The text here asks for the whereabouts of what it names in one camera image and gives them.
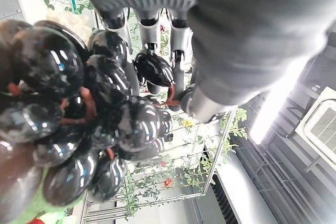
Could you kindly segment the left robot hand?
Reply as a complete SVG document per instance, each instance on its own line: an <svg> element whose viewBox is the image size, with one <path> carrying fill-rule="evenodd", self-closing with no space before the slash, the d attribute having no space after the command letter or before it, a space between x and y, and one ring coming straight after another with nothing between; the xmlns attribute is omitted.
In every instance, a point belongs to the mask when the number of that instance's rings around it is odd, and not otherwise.
<svg viewBox="0 0 336 224"><path fill-rule="evenodd" d="M103 14L131 7L186 14L198 66L181 106L209 122L278 81L290 63L318 54L335 22L335 0L91 0Z"/></svg>

